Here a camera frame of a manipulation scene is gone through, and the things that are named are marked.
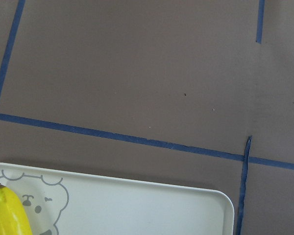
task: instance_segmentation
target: plastic tray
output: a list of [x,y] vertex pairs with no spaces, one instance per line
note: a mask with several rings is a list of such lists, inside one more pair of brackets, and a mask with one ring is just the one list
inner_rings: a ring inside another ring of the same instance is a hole
[[222,192],[0,163],[33,235],[231,235]]

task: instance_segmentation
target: floor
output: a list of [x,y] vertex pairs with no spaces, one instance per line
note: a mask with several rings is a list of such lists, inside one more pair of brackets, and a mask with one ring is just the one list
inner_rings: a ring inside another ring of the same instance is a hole
[[0,0],[0,162],[216,189],[234,234],[294,234],[294,0],[261,44],[258,6]]

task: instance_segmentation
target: cartoon face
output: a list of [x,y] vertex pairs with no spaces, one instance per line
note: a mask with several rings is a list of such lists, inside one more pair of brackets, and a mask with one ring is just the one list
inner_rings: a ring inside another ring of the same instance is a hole
[[21,200],[33,235],[59,235],[56,226],[69,202],[67,189],[59,182],[47,183],[43,176],[22,174],[9,178],[2,170],[0,183],[12,189]]

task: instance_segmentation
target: blue line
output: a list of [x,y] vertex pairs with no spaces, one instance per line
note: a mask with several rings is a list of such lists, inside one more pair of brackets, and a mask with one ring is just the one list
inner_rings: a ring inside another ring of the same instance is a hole
[[82,135],[95,136],[95,137],[101,137],[101,138],[107,138],[107,139],[125,141],[125,142],[131,142],[131,143],[139,143],[139,144],[155,146],[160,148],[168,148],[172,150],[208,155],[208,156],[231,159],[236,161],[243,161],[243,156],[238,154],[225,153],[221,151],[210,150],[210,149],[199,148],[199,147],[185,146],[182,144],[170,143],[165,141],[149,140],[149,139],[136,137],[136,136],[122,135],[122,134],[117,134],[112,132],[94,130],[94,129],[78,127],[78,126],[70,126],[70,125],[36,120],[36,119],[31,119],[26,117],[0,114],[0,120],[13,122],[13,123],[19,123],[19,124],[25,124],[30,126],[44,127],[44,128],[53,129],[53,130],[78,133]]
[[256,42],[261,44],[263,37],[265,0],[259,0]]
[[25,0],[19,0],[18,6],[17,6],[16,11],[15,11],[14,19],[13,19],[13,22],[12,22],[8,42],[6,44],[4,56],[3,56],[3,59],[2,59],[2,63],[1,63],[1,67],[0,67],[0,95],[1,95],[2,87],[3,87],[5,75],[6,75],[6,72],[7,72],[7,69],[8,69],[8,65],[9,65],[9,61],[10,61],[10,57],[11,57],[11,53],[12,53],[16,33],[18,31],[19,23],[20,23],[20,20],[21,20],[24,4],[25,4]]
[[237,218],[237,227],[236,227],[236,234],[241,235],[242,231],[242,224],[243,224],[243,217],[244,217],[244,200],[246,194],[246,181],[247,181],[247,174],[248,174],[248,157],[249,157],[249,150],[251,145],[251,136],[248,137],[245,153],[244,153],[244,161],[242,167],[242,178],[241,178],[241,189],[240,189],[240,198],[239,198],[239,213]]
[[263,159],[263,158],[256,158],[256,157],[249,157],[249,162],[255,163],[255,164],[260,164],[260,165],[269,165],[269,166],[294,170],[293,163],[286,163],[286,162],[280,162],[280,161]]

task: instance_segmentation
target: yellow object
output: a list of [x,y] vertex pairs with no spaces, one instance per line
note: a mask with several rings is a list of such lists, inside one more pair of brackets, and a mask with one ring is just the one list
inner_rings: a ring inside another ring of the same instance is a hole
[[28,217],[18,196],[1,184],[0,235],[32,235]]

